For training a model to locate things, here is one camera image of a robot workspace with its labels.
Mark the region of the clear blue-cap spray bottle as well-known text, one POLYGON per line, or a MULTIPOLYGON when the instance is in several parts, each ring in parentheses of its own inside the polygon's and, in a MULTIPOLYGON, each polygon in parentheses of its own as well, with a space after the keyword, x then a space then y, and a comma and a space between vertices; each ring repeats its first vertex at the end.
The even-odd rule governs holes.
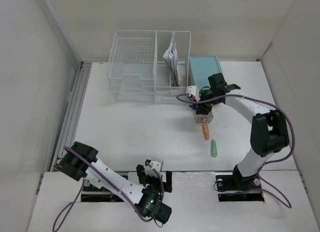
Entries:
POLYGON ((195 106, 193 106, 193 105, 189 105, 189 107, 193 110, 193 111, 196 111, 197 110, 197 108, 195 107, 195 106))

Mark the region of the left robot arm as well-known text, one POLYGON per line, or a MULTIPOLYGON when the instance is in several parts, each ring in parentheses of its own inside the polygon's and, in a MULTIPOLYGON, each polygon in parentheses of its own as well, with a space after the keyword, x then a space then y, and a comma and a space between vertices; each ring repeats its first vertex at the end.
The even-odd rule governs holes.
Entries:
POLYGON ((98 158, 98 150, 75 142, 71 147, 64 146, 66 154, 56 169, 68 177, 87 181, 100 190, 109 190, 127 202, 144 222, 154 220, 166 224, 172 208, 164 203, 165 193, 171 193, 172 172, 162 176, 163 160, 147 159, 136 167, 139 183, 134 183, 113 171, 98 158))

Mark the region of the grey setup guide booklet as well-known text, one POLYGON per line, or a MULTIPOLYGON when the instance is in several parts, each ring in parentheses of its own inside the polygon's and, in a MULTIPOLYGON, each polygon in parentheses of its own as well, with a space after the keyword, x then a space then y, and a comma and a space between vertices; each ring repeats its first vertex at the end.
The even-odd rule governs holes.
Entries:
POLYGON ((182 83, 182 76, 178 69, 179 57, 176 46, 175 32, 172 32, 169 46, 167 50, 164 52, 162 58, 164 59, 164 62, 169 70, 171 80, 170 85, 172 87, 179 87, 182 83))

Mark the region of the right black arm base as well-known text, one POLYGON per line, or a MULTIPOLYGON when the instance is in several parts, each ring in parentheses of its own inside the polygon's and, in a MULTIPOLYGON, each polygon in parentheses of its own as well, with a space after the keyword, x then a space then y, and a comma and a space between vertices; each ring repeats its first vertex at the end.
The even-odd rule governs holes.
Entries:
POLYGON ((261 181, 257 173, 243 177, 236 165, 232 173, 215 175, 215 190, 219 202, 264 202, 261 181))

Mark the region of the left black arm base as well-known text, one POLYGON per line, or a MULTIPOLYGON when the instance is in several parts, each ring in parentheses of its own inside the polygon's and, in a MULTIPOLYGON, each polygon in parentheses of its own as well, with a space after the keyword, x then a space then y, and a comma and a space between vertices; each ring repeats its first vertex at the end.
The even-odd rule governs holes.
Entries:
POLYGON ((97 188, 88 181, 82 189, 80 195, 81 202, 93 202, 93 203, 122 203, 123 200, 118 196, 110 192, 105 187, 97 188))

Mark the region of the orange plastic case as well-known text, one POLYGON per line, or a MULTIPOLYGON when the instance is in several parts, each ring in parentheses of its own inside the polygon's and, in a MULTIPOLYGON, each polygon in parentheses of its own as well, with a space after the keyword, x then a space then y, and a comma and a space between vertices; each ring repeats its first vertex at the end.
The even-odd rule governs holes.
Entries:
POLYGON ((204 139, 206 141, 209 140, 210 139, 210 131, 209 131, 208 124, 203 124, 202 125, 202 132, 203 132, 204 139))

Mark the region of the clear drawer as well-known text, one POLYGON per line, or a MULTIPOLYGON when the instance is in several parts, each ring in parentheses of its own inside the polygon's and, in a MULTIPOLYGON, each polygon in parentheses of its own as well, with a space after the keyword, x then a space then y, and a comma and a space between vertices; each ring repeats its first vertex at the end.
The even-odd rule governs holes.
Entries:
POLYGON ((197 124, 209 124, 213 120, 214 116, 212 112, 208 114, 195 114, 195 122, 197 124))

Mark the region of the green plastic case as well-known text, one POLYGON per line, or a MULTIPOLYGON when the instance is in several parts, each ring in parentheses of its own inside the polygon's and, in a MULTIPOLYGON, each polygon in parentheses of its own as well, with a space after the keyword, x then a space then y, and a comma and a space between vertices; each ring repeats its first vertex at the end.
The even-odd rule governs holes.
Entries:
POLYGON ((213 158, 218 156, 217 143, 214 139, 212 139, 210 142, 210 155, 213 158))

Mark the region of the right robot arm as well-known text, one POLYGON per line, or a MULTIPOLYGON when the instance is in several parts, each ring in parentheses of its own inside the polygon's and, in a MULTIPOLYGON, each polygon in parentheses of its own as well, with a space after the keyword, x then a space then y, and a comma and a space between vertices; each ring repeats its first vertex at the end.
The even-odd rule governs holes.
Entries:
POLYGON ((227 84, 222 73, 208 77, 209 86, 199 92, 196 106, 199 122, 210 122, 212 107, 225 104, 240 113, 250 124, 250 150, 233 169, 231 175, 217 176, 220 192, 247 191, 254 188, 259 168, 274 154, 289 145, 289 133, 284 114, 246 98, 236 84, 227 84))

